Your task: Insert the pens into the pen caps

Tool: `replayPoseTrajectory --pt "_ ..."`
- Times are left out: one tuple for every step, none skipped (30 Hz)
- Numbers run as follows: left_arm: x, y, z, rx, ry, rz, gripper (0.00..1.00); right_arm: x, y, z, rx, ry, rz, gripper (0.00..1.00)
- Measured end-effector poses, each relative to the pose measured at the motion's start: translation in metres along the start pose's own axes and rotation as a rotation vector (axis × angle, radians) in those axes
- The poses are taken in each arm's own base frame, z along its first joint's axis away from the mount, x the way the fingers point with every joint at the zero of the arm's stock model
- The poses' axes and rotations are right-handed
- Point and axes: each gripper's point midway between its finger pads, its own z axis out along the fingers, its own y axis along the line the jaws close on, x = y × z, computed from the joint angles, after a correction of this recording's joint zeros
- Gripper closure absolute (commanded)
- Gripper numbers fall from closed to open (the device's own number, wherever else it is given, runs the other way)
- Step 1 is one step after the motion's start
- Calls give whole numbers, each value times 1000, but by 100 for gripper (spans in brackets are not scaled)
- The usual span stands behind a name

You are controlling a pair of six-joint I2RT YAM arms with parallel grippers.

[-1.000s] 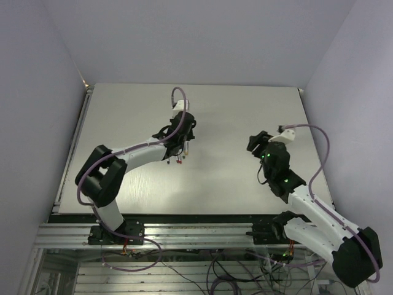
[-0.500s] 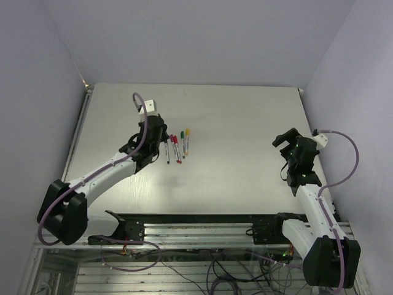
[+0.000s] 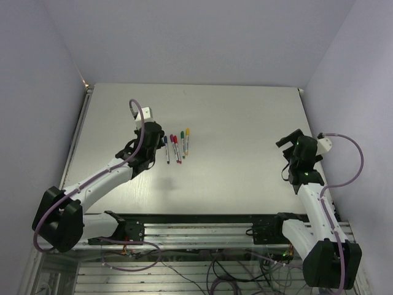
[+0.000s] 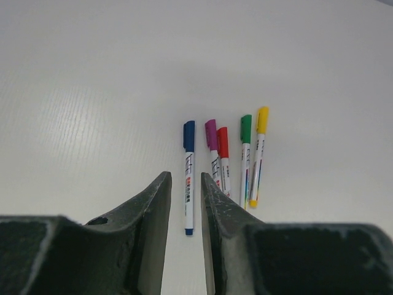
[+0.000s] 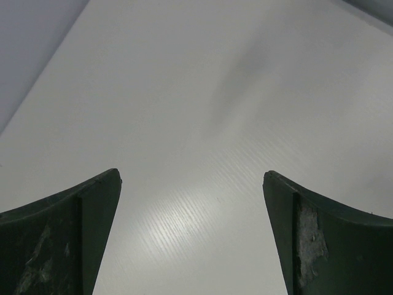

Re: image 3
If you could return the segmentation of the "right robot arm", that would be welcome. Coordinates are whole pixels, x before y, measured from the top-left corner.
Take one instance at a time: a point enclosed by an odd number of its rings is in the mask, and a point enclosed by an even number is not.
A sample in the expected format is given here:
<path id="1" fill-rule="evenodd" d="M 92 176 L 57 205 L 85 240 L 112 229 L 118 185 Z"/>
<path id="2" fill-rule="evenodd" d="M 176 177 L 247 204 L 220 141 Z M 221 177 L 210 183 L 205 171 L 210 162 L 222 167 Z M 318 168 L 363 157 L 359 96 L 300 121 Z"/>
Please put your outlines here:
<path id="1" fill-rule="evenodd" d="M 314 167 L 323 159 L 323 154 L 331 150 L 330 137 L 330 133 L 320 133 L 313 138 L 297 129 L 276 142 L 279 148 L 291 144 L 283 152 L 288 166 L 287 181 L 305 207 L 311 227 L 285 213 L 280 222 L 271 227 L 270 234 L 278 243 L 289 240 L 297 250 L 308 286 L 341 294 L 354 286 L 362 250 L 342 230 L 325 195 L 331 186 L 325 184 Z"/>

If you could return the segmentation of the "purple pen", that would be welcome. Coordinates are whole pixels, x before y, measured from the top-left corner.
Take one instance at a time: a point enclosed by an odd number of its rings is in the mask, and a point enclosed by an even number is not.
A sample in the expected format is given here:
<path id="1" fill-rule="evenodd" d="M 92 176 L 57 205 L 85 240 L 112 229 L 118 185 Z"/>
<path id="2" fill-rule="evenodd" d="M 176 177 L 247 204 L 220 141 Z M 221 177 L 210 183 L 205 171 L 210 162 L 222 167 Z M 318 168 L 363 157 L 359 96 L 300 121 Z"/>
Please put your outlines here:
<path id="1" fill-rule="evenodd" d="M 175 144 L 174 143 L 171 143 L 172 144 L 172 147 L 173 147 L 173 150 L 174 150 L 174 155 L 175 155 L 175 158 L 176 158 L 176 162 L 177 163 L 179 163 L 177 160 L 177 154 L 176 154 L 176 148 L 175 148 Z"/>

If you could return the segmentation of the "yellow pen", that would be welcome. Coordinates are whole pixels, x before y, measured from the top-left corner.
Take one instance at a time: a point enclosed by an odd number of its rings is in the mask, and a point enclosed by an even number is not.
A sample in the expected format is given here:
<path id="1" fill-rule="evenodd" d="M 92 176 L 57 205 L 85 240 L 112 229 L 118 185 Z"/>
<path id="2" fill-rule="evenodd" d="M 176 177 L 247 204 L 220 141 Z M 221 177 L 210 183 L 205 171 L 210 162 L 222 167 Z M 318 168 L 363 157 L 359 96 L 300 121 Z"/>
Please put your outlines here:
<path id="1" fill-rule="evenodd" d="M 189 154 L 189 136 L 185 134 L 185 156 Z"/>

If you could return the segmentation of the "blue pen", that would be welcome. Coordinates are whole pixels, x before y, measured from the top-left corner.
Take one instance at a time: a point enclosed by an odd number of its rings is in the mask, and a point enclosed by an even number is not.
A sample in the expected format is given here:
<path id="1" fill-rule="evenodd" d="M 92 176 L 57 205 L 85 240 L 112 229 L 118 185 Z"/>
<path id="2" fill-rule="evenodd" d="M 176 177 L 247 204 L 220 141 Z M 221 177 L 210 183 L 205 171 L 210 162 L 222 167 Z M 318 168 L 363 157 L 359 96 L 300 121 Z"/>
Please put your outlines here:
<path id="1" fill-rule="evenodd" d="M 166 155 L 166 163 L 170 164 L 170 156 L 169 156 L 169 146 L 168 143 L 165 144 L 165 155 Z"/>

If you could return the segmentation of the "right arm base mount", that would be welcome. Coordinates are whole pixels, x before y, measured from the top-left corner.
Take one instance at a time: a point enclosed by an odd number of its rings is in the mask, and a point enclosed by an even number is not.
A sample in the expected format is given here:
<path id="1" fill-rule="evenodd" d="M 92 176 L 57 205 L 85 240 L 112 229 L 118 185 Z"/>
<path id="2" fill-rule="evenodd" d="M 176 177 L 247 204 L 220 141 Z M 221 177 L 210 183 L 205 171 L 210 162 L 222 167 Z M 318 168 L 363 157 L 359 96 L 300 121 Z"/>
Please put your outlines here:
<path id="1" fill-rule="evenodd" d="M 282 219 L 278 215 L 253 215 L 252 225 L 246 230 L 246 235 L 252 237 L 255 245 L 288 244 L 283 236 Z"/>

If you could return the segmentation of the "green pen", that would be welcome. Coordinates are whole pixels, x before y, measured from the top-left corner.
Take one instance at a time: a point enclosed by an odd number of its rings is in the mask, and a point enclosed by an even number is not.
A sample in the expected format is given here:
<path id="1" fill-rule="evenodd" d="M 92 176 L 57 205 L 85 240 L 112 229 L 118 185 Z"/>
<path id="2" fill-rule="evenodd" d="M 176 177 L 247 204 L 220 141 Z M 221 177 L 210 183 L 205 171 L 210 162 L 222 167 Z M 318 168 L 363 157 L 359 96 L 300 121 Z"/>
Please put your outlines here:
<path id="1" fill-rule="evenodd" d="M 182 144 L 182 158 L 185 158 L 185 139 L 181 139 L 181 144 Z"/>

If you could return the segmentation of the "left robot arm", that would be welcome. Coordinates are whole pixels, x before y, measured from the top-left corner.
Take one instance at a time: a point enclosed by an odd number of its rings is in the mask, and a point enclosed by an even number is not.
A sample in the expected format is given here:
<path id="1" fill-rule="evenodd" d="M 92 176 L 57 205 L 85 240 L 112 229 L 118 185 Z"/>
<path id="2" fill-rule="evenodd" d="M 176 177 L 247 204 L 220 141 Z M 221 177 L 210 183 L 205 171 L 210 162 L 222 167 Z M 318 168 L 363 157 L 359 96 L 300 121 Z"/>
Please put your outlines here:
<path id="1" fill-rule="evenodd" d="M 33 245 L 43 238 L 52 250 L 71 250 L 80 240 L 97 239 L 111 244 L 129 243 L 131 225 L 120 215 L 106 210 L 87 214 L 87 210 L 116 187 L 131 181 L 155 163 L 156 151 L 163 147 L 164 131 L 156 122 L 142 124 L 115 157 L 93 176 L 65 189 L 47 189 L 32 223 Z"/>

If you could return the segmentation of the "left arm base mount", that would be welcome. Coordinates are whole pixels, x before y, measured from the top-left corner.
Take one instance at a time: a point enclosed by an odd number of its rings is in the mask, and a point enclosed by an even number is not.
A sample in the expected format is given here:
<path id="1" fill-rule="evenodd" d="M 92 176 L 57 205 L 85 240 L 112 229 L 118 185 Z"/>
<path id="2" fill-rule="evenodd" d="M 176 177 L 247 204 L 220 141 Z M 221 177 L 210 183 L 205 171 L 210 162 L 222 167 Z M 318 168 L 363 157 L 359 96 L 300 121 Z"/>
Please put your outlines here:
<path id="1" fill-rule="evenodd" d="M 140 242 L 144 232 L 144 224 L 130 215 L 104 211 L 84 216 L 82 237 L 89 245 L 108 245 L 109 240 Z"/>

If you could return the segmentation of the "red pen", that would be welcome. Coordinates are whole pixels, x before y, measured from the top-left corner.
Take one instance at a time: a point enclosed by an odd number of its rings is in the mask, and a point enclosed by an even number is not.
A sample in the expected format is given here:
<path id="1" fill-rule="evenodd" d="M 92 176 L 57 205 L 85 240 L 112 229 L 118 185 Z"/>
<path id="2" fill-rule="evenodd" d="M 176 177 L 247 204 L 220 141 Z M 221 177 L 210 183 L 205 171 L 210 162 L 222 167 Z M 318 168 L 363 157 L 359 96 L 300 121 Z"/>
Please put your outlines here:
<path id="1" fill-rule="evenodd" d="M 181 152 L 180 152 L 180 149 L 179 149 L 179 145 L 178 144 L 175 144 L 175 148 L 176 148 L 176 154 L 177 154 L 177 161 L 179 162 L 179 164 L 181 164 L 182 163 L 182 156 L 181 156 Z"/>

